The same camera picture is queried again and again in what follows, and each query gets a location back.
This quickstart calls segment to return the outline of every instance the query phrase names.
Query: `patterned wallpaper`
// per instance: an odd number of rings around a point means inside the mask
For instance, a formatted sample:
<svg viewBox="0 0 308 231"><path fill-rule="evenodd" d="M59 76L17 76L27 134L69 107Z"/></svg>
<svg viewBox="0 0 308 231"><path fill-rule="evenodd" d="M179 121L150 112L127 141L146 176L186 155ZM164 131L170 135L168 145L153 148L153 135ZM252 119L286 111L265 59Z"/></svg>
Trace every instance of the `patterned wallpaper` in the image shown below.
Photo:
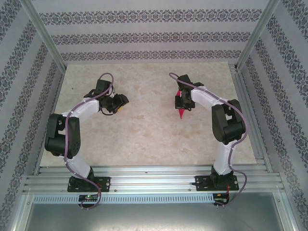
<svg viewBox="0 0 308 231"><path fill-rule="evenodd" d="M302 0L282 0L241 70L299 230L308 230L307 6Z"/></svg>
<svg viewBox="0 0 308 231"><path fill-rule="evenodd" d="M62 74L19 1L0 3L0 231L33 174Z"/></svg>
<svg viewBox="0 0 308 231"><path fill-rule="evenodd" d="M68 63L236 63L268 0L34 0Z"/></svg>

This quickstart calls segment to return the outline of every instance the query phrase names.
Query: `black mounting plate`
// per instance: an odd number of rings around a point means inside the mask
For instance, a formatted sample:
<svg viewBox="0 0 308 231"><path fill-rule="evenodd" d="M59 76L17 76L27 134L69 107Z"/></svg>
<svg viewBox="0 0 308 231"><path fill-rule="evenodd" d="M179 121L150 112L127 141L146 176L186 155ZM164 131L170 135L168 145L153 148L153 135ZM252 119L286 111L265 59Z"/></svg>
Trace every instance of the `black mounting plate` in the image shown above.
<svg viewBox="0 0 308 231"><path fill-rule="evenodd" d="M101 192L103 193L107 193L109 192L109 189L110 189L110 177L94 177L94 183L96 183L100 188L101 188ZM84 192L84 190L82 189L78 189L78 188L75 188L73 186L71 186L71 183L68 183L68 186L67 186L67 191L69 193L80 193L80 192ZM92 187L92 190L90 190L89 192L91 193L95 193L97 192L97 188L96 187Z"/></svg>
<svg viewBox="0 0 308 231"><path fill-rule="evenodd" d="M195 183L192 183L196 186L197 191L226 191L227 185L229 185L229 191L238 191L239 184L236 176L232 176L231 179L227 182L218 184L217 187L214 186L211 181L210 176L195 176Z"/></svg>

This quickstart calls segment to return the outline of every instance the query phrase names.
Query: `metal frame bar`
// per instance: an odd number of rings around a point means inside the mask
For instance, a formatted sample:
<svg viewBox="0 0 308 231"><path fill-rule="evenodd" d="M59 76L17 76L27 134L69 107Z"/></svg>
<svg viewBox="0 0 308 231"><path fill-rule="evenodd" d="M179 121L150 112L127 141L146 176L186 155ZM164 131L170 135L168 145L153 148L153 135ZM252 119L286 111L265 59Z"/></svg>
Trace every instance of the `metal frame bar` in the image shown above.
<svg viewBox="0 0 308 231"><path fill-rule="evenodd" d="M246 90L242 74L238 72L233 65L230 65L230 72L234 82L236 94L241 103L241 109L249 124L249 137L254 154L256 156L262 156L264 158L267 170L269 172L273 172L269 161L270 159L268 153L266 152L260 130L257 126L257 120L251 102L249 100L248 92Z"/></svg>
<svg viewBox="0 0 308 231"><path fill-rule="evenodd" d="M29 194L21 196L11 231L24 231L26 229L34 197L34 195Z"/></svg>
<svg viewBox="0 0 308 231"><path fill-rule="evenodd" d="M273 197L285 231L299 231L286 192L274 192Z"/></svg>
<svg viewBox="0 0 308 231"><path fill-rule="evenodd" d="M248 42L246 43L237 63L236 63L236 70L240 70L244 65L245 62L255 46L257 40L259 39L263 29L265 28L267 22L269 21L271 15L274 13L274 10L276 9L278 3L280 0L269 0L267 6L265 7L260 19L258 20L258 23L252 32L251 36L248 39Z"/></svg>
<svg viewBox="0 0 308 231"><path fill-rule="evenodd" d="M57 106L57 103L58 103L58 100L59 100L59 96L60 96L60 92L61 92L61 88L62 88L62 84L63 84L63 81L64 81L64 77L65 77L65 70L64 70L64 73L62 74L62 79L61 79L61 82L60 82L60 85L59 85L59 88L58 88L58 91L57 91L57 95L56 95L56 98L55 98L55 103L53 104L53 108L51 110L51 113L54 113L54 111L56 110L56 106ZM45 148L42 148L39 152L39 156L38 156L38 161L37 161L37 165L35 166L35 169L34 169L34 175L37 175L39 173L39 168L40 168L40 161L42 160L42 157L43 157L43 153L44 153L44 149Z"/></svg>
<svg viewBox="0 0 308 231"><path fill-rule="evenodd" d="M245 193L284 192L279 173L269 173L263 158L257 158L256 165L234 165L234 168L244 171L248 176ZM172 194L200 193L192 185L194 177L210 175L211 166L93 167L93 170L96 176L109 176L112 179L110 192L104 194ZM41 167L39 175L27 176L23 193L65 194L70 176L71 173L65 167ZM241 187L244 177L237 177Z"/></svg>
<svg viewBox="0 0 308 231"><path fill-rule="evenodd" d="M54 44L48 30L46 29L41 17L36 11L32 3L32 0L20 0L20 3L22 7L24 8L24 10L26 11L26 13L28 14L29 18L31 19L31 22L35 26L36 30L38 31L46 47L48 48L48 51L51 53L53 59L57 63L58 67L60 68L60 71L62 73L65 73L65 70L67 68L66 64L60 52L58 51L56 45Z"/></svg>

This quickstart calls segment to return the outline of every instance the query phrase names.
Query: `beige floor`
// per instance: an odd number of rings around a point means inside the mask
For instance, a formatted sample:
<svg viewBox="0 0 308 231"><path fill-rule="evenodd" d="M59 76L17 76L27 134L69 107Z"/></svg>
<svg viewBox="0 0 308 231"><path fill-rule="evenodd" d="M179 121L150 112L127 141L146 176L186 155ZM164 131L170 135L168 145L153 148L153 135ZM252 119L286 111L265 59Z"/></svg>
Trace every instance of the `beige floor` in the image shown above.
<svg viewBox="0 0 308 231"><path fill-rule="evenodd" d="M213 164L218 142L212 134L211 112L197 105L181 120L174 108L178 90L169 72L188 74L215 94L237 98L227 63L69 65L56 113L68 111L91 89L100 74L111 72L115 90L129 104L113 116L93 115L81 125L81 149L92 166ZM238 145L235 163L254 164L249 139ZM63 166L44 151L41 166Z"/></svg>

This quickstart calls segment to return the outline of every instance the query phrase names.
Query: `robotic arm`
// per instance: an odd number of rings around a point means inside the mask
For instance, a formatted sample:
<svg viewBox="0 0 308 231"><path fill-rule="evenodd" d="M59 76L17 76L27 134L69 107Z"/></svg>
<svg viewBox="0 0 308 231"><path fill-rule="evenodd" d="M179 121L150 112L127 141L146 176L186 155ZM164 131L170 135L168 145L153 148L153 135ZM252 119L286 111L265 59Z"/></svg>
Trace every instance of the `robotic arm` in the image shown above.
<svg viewBox="0 0 308 231"><path fill-rule="evenodd" d="M110 85L111 82L99 79L96 88L84 96L82 99L83 104L73 111L68 120L69 128L67 130L69 145L67 164L76 174L93 182L95 180L93 169L84 161L82 155L78 153L81 145L80 124L99 111L105 115L103 109L106 109L110 113L106 115L113 115L117 113L122 106L128 103L127 97L123 94L115 94L113 87L109 89L107 94L91 100L91 98L98 96L107 90ZM52 114L49 117L45 149L50 151L54 156L64 156L65 135L60 134L59 131L66 130L65 120L69 113L70 111L62 114ZM93 192L95 191L94 188L95 187L92 184L80 179L75 174L72 174L72 177L69 180L68 191L71 189L71 192L75 192L76 190L79 192Z"/></svg>
<svg viewBox="0 0 308 231"><path fill-rule="evenodd" d="M212 130L218 145L218 155L216 161L212 166L210 178L203 182L206 188L226 188L226 185L234 179L233 171L229 167L228 158L232 145L237 142L245 133L245 124L241 116L232 108L222 103L217 95L209 94L205 91L206 88L202 83L193 84L188 75L183 75L178 80L198 87L187 86L178 82L181 94L175 97L175 108L191 110L195 107L195 103L199 103L207 110L212 111ZM237 100L224 100L241 111L240 104ZM231 156L230 166L233 163L233 156Z"/></svg>

